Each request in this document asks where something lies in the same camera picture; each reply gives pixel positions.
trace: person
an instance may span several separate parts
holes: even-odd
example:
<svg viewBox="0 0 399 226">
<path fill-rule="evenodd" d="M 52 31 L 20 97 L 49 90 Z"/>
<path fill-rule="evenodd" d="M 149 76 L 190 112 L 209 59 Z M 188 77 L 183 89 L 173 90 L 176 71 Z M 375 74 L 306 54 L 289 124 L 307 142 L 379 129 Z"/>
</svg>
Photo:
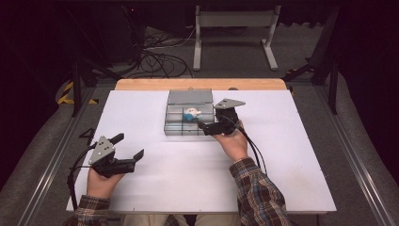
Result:
<svg viewBox="0 0 399 226">
<path fill-rule="evenodd" d="M 232 136 L 213 137 L 232 161 L 230 172 L 238 188 L 238 225 L 295 225 L 287 217 L 285 200 L 279 189 L 248 156 L 247 139 L 243 133 L 236 130 Z M 108 179 L 90 169 L 87 195 L 82 196 L 75 211 L 74 224 L 107 225 L 106 214 L 110 198 L 122 177 L 123 175 L 119 174 Z M 181 216 L 164 216 L 161 220 L 165 226 L 183 226 Z"/>
</svg>

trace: dark background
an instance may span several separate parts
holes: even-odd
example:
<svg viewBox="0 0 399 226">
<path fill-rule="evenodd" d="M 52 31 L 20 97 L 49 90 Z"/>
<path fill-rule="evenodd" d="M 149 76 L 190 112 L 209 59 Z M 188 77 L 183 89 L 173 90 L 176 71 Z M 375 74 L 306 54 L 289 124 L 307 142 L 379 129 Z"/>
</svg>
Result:
<svg viewBox="0 0 399 226">
<path fill-rule="evenodd" d="M 340 52 L 340 72 L 370 139 L 398 183 L 399 7 L 397 3 L 352 7 L 341 11 L 332 46 Z M 319 6 L 283 7 L 279 22 L 323 24 L 330 11 Z M 193 21 L 184 13 L 181 16 Z M 71 61 L 58 29 L 50 1 L 0 3 L 0 187 L 34 135 L 57 110 L 56 92 L 70 79 Z"/>
</svg>

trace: black curtain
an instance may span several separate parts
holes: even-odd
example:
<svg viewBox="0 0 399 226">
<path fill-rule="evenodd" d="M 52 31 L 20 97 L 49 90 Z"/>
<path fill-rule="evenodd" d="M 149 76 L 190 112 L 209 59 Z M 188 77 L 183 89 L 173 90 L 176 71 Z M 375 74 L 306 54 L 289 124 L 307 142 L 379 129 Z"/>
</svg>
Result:
<svg viewBox="0 0 399 226">
<path fill-rule="evenodd" d="M 399 4 L 366 2 L 338 26 L 355 24 L 339 61 L 363 125 L 399 184 Z"/>
<path fill-rule="evenodd" d="M 56 92 L 68 80 L 71 64 L 58 41 L 51 7 L 45 1 L 0 3 L 0 187 L 57 110 Z"/>
</svg>

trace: hand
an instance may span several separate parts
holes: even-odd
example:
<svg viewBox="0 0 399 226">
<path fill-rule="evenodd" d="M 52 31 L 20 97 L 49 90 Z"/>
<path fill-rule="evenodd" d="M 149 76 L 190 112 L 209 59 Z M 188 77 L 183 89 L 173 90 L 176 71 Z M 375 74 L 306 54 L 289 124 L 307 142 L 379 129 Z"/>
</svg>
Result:
<svg viewBox="0 0 399 226">
<path fill-rule="evenodd" d="M 237 130 L 230 136 L 213 135 L 213 137 L 220 143 L 232 162 L 248 157 L 247 139 L 241 131 Z"/>
<path fill-rule="evenodd" d="M 123 176 L 124 174 L 117 174 L 110 178 L 106 178 L 90 168 L 88 171 L 88 196 L 102 199 L 111 198 L 115 186 Z"/>
</svg>

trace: white object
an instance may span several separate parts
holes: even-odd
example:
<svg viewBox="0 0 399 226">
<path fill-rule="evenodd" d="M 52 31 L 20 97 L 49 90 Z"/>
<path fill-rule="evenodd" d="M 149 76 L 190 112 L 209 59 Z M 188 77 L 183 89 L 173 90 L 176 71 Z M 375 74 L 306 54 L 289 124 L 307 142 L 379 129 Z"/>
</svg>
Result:
<svg viewBox="0 0 399 226">
<path fill-rule="evenodd" d="M 249 137 L 263 154 L 270 179 L 285 197 L 289 213 L 336 211 L 311 143 L 289 90 L 213 91 L 245 101 L 236 107 Z M 118 159 L 144 157 L 134 173 L 117 185 L 110 206 L 120 213 L 216 214 L 237 212 L 236 185 L 228 170 L 231 160 L 209 136 L 167 137 L 164 133 L 168 91 L 111 91 L 96 134 L 124 133 Z M 254 117 L 254 112 L 263 112 Z M 88 165 L 91 152 L 84 161 Z M 88 169 L 76 180 L 76 197 L 86 193 Z M 67 210 L 72 211 L 69 202 Z"/>
</svg>

